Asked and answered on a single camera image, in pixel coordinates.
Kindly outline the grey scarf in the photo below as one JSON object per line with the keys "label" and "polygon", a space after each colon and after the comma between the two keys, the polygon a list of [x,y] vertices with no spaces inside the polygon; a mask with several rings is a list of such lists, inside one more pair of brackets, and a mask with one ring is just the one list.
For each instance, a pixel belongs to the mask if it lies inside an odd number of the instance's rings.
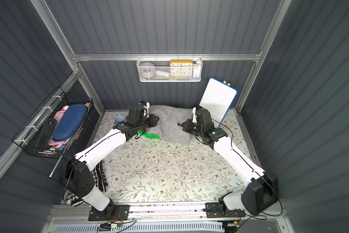
{"label": "grey scarf", "polygon": [[175,108],[166,105],[153,105],[149,109],[150,115],[159,117],[159,121],[155,127],[149,128],[148,133],[160,137],[168,143],[189,144],[191,142],[191,134],[183,131],[182,124],[192,117],[192,109]]}

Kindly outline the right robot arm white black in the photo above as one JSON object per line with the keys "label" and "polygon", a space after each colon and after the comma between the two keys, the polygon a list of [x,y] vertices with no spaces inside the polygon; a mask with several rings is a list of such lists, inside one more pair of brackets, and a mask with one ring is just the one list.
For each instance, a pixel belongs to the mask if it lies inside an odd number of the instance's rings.
{"label": "right robot arm white black", "polygon": [[177,125],[184,132],[200,137],[202,144],[221,155],[245,185],[241,194],[231,191],[223,195],[219,199],[220,207],[229,211],[244,210],[251,216],[258,216],[260,213],[266,214],[264,211],[276,202],[280,203],[277,177],[243,154],[223,128],[216,128],[208,110],[196,107],[192,119]]}

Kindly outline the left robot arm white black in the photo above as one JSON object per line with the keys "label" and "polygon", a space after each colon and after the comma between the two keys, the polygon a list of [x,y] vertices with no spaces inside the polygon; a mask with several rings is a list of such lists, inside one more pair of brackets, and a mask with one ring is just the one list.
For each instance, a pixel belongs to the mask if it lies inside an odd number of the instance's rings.
{"label": "left robot arm white black", "polygon": [[61,162],[65,189],[81,198],[106,218],[114,214],[114,202],[95,185],[94,168],[114,149],[138,135],[139,131],[157,126],[159,117],[149,113],[150,104],[142,101],[129,109],[128,116],[100,140],[75,155],[65,155]]}

